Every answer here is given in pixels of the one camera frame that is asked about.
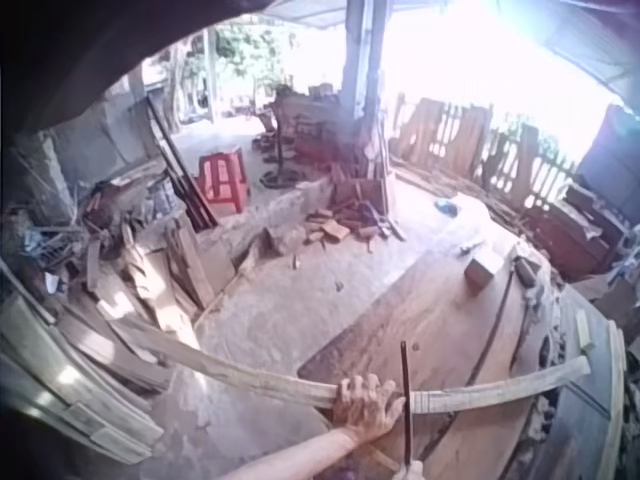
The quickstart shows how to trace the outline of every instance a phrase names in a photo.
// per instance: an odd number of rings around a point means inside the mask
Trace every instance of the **woodworking tool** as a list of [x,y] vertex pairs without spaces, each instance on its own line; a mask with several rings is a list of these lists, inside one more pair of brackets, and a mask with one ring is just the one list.
[[407,342],[400,343],[402,356],[402,384],[404,387],[404,463],[407,469],[411,466],[413,453],[413,419],[411,418],[411,380],[409,379],[409,359],[407,358]]

